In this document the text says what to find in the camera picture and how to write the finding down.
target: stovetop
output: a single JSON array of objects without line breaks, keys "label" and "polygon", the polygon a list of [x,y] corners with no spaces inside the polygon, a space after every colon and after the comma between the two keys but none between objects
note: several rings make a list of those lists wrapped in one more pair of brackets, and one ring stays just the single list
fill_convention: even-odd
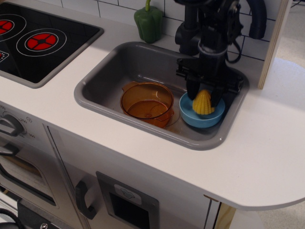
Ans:
[{"label": "stovetop", "polygon": [[42,87],[102,34],[99,27],[2,3],[0,76]]}]

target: toy bell pepper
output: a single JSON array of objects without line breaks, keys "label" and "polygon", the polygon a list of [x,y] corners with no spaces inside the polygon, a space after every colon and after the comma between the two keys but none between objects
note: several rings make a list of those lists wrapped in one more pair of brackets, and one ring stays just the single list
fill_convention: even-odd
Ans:
[{"label": "toy bell pepper", "polygon": [[146,6],[134,13],[134,20],[137,24],[139,35],[146,43],[154,43],[161,38],[163,13],[154,6]]}]

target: burner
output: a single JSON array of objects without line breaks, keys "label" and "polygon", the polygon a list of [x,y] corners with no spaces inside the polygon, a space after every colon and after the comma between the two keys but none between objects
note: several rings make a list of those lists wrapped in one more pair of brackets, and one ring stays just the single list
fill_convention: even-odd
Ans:
[{"label": "burner", "polygon": [[26,24],[25,19],[19,15],[0,15],[0,42],[18,35],[24,30]]},{"label": "burner", "polygon": [[40,29],[23,35],[17,42],[17,50],[26,56],[45,56],[58,51],[66,41],[60,30]]},{"label": "burner", "polygon": [[0,35],[7,33],[14,27],[12,21],[0,20]]},{"label": "burner", "polygon": [[56,45],[58,37],[52,33],[40,33],[26,41],[26,48],[32,51],[43,51]]}]

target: control knob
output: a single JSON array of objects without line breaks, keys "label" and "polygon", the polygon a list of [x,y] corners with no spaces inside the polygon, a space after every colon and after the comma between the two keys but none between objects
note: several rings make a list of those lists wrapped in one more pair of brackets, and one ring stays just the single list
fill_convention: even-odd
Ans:
[{"label": "control knob", "polygon": [[13,116],[6,114],[0,119],[0,132],[16,137],[23,132],[23,126]]}]

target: sink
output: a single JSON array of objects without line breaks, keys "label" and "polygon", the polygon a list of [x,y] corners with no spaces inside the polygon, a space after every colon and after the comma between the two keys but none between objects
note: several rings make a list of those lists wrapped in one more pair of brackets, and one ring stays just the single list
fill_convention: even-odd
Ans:
[{"label": "sink", "polygon": [[[84,108],[184,147],[194,150],[215,148],[225,140],[249,90],[249,82],[244,77],[244,85],[238,94],[228,92],[223,95],[226,109],[219,123],[209,128],[192,127],[180,116],[179,100],[186,93],[186,87],[184,78],[176,75],[178,58],[190,56],[142,42],[121,44],[78,83],[75,100]],[[172,91],[174,115],[165,128],[123,113],[120,106],[122,88],[132,81],[157,82]],[[204,84],[201,89],[212,90]]]}]

